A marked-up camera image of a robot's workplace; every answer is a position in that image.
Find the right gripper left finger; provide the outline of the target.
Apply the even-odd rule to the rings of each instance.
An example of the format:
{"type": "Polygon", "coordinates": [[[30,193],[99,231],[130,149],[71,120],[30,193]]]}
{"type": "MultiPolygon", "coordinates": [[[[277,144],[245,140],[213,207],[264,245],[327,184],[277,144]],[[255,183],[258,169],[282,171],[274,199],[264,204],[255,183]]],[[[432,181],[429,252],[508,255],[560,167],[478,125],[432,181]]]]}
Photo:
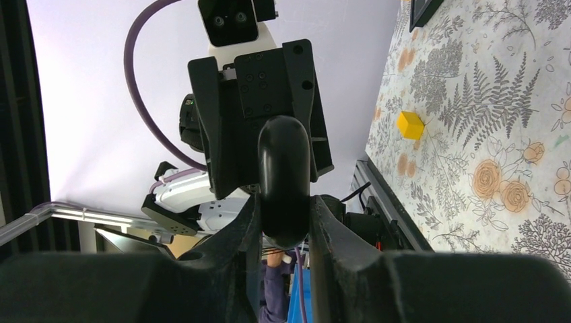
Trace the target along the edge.
{"type": "Polygon", "coordinates": [[[173,260],[159,253],[38,253],[1,265],[2,322],[256,322],[261,218],[238,216],[173,260]]]}

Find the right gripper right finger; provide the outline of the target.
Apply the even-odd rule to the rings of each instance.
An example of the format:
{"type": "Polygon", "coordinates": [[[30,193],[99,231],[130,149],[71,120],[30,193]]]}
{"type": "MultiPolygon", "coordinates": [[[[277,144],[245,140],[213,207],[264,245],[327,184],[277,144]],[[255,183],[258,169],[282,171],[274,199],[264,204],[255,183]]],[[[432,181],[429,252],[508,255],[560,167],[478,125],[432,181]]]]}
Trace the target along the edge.
{"type": "Polygon", "coordinates": [[[570,286],[526,255],[381,252],[310,200],[314,322],[569,322],[570,286]]]}

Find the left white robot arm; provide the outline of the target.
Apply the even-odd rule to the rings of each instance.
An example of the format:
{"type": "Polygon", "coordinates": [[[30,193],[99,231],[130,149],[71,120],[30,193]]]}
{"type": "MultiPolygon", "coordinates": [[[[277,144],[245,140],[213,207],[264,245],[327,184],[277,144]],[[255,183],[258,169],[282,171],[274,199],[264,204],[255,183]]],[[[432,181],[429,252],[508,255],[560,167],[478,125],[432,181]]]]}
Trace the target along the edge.
{"type": "Polygon", "coordinates": [[[252,194],[260,182],[259,134],[273,117],[290,116],[305,129],[311,182],[333,169],[309,40],[240,55],[223,67],[213,57],[196,59],[188,70],[193,92],[181,106],[179,132],[204,153],[206,169],[162,163],[142,207],[147,216],[162,214],[169,230],[193,236],[206,226],[191,209],[252,194]]]}

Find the yellow block near arm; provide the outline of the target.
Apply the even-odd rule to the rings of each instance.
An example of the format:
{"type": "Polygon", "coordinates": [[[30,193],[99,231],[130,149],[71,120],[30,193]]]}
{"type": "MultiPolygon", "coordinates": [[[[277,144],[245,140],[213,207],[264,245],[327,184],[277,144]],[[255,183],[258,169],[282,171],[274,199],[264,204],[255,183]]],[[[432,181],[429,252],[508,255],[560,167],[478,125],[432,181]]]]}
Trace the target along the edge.
{"type": "Polygon", "coordinates": [[[424,131],[424,123],[414,112],[400,112],[397,121],[397,128],[402,137],[411,140],[420,140],[424,131]]]}

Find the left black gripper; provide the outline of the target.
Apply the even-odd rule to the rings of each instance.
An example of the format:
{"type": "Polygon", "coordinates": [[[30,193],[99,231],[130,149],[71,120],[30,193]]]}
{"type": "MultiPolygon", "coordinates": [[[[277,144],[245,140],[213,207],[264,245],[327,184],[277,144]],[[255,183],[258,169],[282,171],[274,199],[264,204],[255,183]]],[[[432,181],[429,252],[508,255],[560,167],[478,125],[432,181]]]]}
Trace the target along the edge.
{"type": "Polygon", "coordinates": [[[211,191],[224,199],[258,184],[258,140],[275,116],[291,116],[304,127],[310,147],[310,182],[333,170],[333,160],[312,43],[239,55],[233,79],[223,79],[215,57],[188,63],[211,191]]]}

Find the black earbud charging case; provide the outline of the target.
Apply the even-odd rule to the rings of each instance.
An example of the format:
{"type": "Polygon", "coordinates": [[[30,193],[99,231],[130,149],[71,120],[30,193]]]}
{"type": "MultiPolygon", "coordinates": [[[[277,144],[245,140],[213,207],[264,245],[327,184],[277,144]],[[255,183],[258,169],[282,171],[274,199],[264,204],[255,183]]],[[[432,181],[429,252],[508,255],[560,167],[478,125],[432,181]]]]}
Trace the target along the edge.
{"type": "Polygon", "coordinates": [[[258,159],[262,231],[274,247],[295,248],[310,217],[310,148],[301,122],[270,118],[259,135],[258,159]]]}

